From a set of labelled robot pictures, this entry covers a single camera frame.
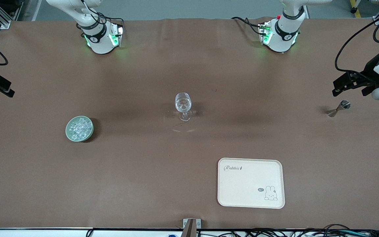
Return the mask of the steel double jigger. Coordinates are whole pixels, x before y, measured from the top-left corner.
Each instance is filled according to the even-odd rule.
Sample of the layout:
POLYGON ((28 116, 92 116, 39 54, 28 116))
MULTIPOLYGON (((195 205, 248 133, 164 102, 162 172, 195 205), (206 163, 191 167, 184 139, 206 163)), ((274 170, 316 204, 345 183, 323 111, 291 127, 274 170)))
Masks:
POLYGON ((327 115, 328 115, 329 117, 335 117, 336 114, 337 114, 339 111, 350 109, 350 107, 351 107, 351 103, 350 103, 349 101, 347 101, 347 100, 342 100, 342 101, 338 104, 337 108, 336 108, 336 109, 329 110, 329 111, 327 112, 327 115))

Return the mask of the clear wine glass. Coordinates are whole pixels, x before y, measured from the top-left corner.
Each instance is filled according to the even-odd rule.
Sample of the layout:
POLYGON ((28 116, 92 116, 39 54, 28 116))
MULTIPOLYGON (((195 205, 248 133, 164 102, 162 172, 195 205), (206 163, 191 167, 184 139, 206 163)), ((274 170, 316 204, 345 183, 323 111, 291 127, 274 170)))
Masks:
POLYGON ((179 118, 182 121, 191 119, 191 98, 188 93, 181 92, 175 96, 175 108, 179 112, 179 118))

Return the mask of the metal base connector plate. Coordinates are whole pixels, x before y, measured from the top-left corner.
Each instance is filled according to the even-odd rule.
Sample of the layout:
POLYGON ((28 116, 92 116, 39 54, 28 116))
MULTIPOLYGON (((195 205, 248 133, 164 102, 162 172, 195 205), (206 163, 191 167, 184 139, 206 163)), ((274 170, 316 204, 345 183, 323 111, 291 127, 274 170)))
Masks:
POLYGON ((258 24, 258 32, 261 44, 269 45, 270 40, 273 36, 271 21, 265 22, 263 24, 258 24))
POLYGON ((123 27, 117 24, 111 24, 110 27, 110 40, 114 47, 120 47, 123 35, 123 27))

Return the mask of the cream rabbit print tray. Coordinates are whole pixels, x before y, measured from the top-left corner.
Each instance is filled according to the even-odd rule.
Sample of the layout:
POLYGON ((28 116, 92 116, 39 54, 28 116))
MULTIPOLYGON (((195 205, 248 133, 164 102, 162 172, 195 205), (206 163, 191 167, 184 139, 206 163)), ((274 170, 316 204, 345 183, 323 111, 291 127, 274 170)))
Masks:
POLYGON ((217 201, 226 207, 283 208, 285 191, 281 163, 264 159, 220 159, 217 201))

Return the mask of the brown table mat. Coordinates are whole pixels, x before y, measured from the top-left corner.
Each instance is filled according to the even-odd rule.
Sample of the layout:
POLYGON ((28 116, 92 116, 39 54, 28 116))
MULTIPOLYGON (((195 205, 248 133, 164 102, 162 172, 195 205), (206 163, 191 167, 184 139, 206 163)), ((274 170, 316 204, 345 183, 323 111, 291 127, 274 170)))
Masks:
POLYGON ((366 18, 308 19, 274 53, 229 19, 128 21, 97 55, 70 21, 0 32, 0 227, 379 228, 379 101, 332 95, 366 18), (191 98, 182 121, 175 96, 191 98), (342 100, 350 109, 327 112, 342 100), (222 158, 277 160, 281 209, 217 201, 222 158))

